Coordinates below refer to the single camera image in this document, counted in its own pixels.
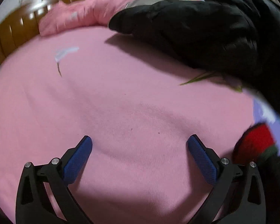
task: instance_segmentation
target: red object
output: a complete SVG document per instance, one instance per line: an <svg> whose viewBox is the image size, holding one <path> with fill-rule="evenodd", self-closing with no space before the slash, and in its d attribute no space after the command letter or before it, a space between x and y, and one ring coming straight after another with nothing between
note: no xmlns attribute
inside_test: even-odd
<svg viewBox="0 0 280 224"><path fill-rule="evenodd" d="M265 123L249 128L235 145L232 159L235 164L247 165L257 162L258 157L275 142Z"/></svg>

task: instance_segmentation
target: pink blanket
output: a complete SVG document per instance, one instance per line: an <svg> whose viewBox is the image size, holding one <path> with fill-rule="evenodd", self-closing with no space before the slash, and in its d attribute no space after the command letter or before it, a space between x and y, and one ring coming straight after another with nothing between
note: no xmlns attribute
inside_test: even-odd
<svg viewBox="0 0 280 224"><path fill-rule="evenodd" d="M207 80L179 86L200 73L105 27L25 44L0 71L1 208L15 222L24 164L47 164L89 135L93 152L69 187L94 223L189 221L211 186L188 137L228 156L254 123L245 94Z"/></svg>
<svg viewBox="0 0 280 224"><path fill-rule="evenodd" d="M91 25L106 26L111 17L133 0L83 0L71 4L59 1L39 22L41 36Z"/></svg>

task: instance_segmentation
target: metal screw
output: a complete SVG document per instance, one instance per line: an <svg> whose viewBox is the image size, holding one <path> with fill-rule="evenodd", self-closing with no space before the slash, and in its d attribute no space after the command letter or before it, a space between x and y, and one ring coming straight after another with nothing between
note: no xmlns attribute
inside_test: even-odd
<svg viewBox="0 0 280 224"><path fill-rule="evenodd" d="M255 162L251 161L251 162L250 162L250 166L251 166L251 167L256 167L257 165L256 165Z"/></svg>
<svg viewBox="0 0 280 224"><path fill-rule="evenodd" d="M227 158L222 158L221 162L225 165L229 164L229 160Z"/></svg>
<svg viewBox="0 0 280 224"><path fill-rule="evenodd" d="M26 162L24 166L25 166L26 168L29 168L29 167L31 166L31 162L29 162L29 161Z"/></svg>
<svg viewBox="0 0 280 224"><path fill-rule="evenodd" d="M59 163L59 159L58 158L54 158L52 161L51 161L52 164L56 165Z"/></svg>

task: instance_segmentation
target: wooden headboard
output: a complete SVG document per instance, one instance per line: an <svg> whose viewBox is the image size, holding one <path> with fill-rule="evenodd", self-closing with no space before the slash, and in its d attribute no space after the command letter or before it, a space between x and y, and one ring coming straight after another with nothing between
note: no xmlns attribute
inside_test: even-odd
<svg viewBox="0 0 280 224"><path fill-rule="evenodd" d="M0 23L0 65L19 46L39 34L38 22L59 0L28 0ZM71 3L77 0L62 0Z"/></svg>

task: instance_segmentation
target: blue gripper pad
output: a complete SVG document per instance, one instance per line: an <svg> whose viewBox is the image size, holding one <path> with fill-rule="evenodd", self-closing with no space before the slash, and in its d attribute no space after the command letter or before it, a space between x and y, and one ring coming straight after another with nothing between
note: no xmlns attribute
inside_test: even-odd
<svg viewBox="0 0 280 224"><path fill-rule="evenodd" d="M207 153L209 148L204 146L197 135L192 135L188 139L187 145L205 181L214 186L218 178L218 166L216 167L216 164L209 157Z"/></svg>
<svg viewBox="0 0 280 224"><path fill-rule="evenodd" d="M92 140L89 136L83 139L75 148L68 149L61 158L63 166L63 182L65 185L75 182L81 168L86 163L92 151Z"/></svg>

